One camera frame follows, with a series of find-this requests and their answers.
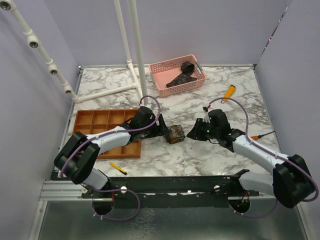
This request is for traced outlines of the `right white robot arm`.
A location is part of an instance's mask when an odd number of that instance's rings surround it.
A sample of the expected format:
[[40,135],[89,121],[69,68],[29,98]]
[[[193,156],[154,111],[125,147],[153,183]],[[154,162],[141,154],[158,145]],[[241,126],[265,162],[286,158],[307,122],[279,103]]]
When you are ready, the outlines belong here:
[[267,175],[245,171],[231,181],[229,189],[236,196],[247,190],[266,193],[274,196],[284,207],[292,209],[298,203],[307,201],[311,194],[319,194],[301,156],[276,152],[248,137],[244,131],[231,128],[221,109],[207,112],[205,118],[197,118],[186,136],[202,142],[216,140],[221,147],[250,159],[267,171]]

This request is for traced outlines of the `brown grey floral tie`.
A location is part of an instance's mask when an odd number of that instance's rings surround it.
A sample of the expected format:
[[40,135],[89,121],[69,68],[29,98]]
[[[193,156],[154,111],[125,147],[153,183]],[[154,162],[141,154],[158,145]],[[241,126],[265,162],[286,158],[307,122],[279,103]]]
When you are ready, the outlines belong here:
[[168,128],[168,133],[165,135],[165,140],[169,144],[176,144],[182,142],[186,136],[181,125],[172,125]]

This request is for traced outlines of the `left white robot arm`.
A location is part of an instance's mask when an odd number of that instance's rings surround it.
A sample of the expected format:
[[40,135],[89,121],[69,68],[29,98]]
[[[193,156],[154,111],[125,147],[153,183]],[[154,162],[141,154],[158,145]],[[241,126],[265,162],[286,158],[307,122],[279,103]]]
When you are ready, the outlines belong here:
[[139,139],[164,136],[169,132],[161,113],[141,106],[135,115],[105,132],[85,135],[74,133],[54,159],[54,165],[74,184],[93,188],[97,196],[106,197],[111,179],[94,168],[98,156],[109,150],[130,145]]

